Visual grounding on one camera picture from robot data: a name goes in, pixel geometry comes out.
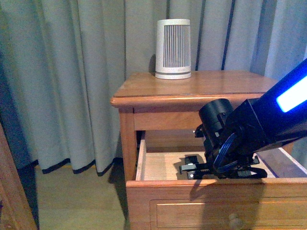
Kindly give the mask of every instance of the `gray curtain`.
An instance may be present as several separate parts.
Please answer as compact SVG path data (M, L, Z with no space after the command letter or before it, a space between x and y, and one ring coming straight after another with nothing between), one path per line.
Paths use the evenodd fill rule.
M95 160L102 172L121 156L118 112L109 100L132 72L154 71L158 20L190 19L193 70L244 69L279 80L307 53L307 0L0 0L0 6L7 82L42 169L70 159L78 170Z

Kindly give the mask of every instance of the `wooden nightstand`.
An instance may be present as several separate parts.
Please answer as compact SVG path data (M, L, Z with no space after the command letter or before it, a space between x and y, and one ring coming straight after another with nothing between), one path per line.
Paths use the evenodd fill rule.
M248 229L307 228L307 214L301 215L307 213L306 178L198 181L181 180L174 171L185 155L203 156L203 149L197 148L202 142L195 141L190 133L201 123L198 111L202 106L226 98L237 107L247 98L261 97L275 83L235 70L197 71L184 80L135 73L125 81L111 104L120 115L132 230L227 229L228 216L233 213ZM137 130L146 131L139 154ZM275 154L282 154L282 150L277 149ZM146 168L157 169L149 179Z

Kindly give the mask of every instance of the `nightstand leg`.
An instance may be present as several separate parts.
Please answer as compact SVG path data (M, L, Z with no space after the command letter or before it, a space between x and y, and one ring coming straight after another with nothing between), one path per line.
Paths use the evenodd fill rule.
M125 180L135 180L137 143L133 108L120 108L120 136L123 150Z

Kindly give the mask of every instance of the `vertical slats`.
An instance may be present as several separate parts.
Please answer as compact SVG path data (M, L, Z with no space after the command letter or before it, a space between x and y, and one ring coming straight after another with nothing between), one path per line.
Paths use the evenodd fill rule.
M180 68L189 66L189 26L166 25L164 36L163 67Z

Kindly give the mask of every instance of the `nightstand top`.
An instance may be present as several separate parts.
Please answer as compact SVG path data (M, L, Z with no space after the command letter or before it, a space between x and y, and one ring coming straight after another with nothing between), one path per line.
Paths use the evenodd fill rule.
M275 79L243 70L194 71L181 80L158 79L153 73L132 74L111 99L114 107L141 106L142 101L185 100L216 95L259 94L274 84Z

